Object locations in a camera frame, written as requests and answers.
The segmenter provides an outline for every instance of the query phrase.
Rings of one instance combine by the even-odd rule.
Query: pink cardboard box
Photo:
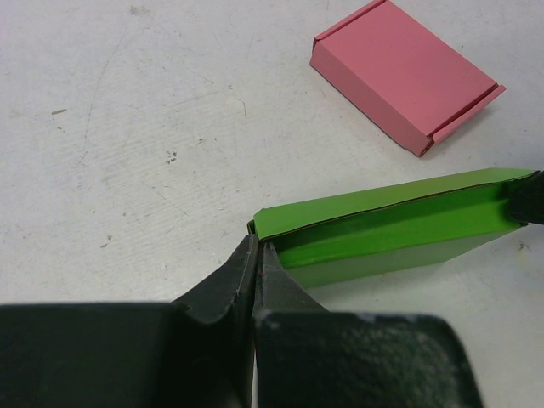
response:
[[[506,90],[389,0],[317,36],[310,64],[417,156]]]

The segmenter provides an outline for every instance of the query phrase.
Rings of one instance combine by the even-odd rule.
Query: green box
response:
[[[265,208],[248,228],[306,287],[436,264],[524,226],[506,205],[534,173],[488,168]]]

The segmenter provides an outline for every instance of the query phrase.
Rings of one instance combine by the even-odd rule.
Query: white surface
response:
[[[421,160],[308,65],[312,37],[362,4],[2,0],[2,302],[170,300],[261,207],[542,166],[544,3],[397,1],[508,88]],[[543,232],[312,294],[331,309],[442,315],[489,407],[540,407]]]

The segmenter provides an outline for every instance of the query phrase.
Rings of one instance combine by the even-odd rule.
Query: box lid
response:
[[[533,170],[488,168],[373,190],[335,195],[280,207],[265,208],[253,217],[253,228],[259,240],[267,240],[333,219],[390,207],[426,196],[444,194],[453,190],[521,179],[532,173],[534,173]]]
[[[316,41],[437,142],[505,90],[389,0],[369,4]]]

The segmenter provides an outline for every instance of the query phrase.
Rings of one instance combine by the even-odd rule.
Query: black object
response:
[[[508,212],[520,223],[544,224],[544,172],[527,178],[510,194]]]
[[[329,313],[255,235],[173,303],[0,308],[0,406],[481,407],[448,325]]]

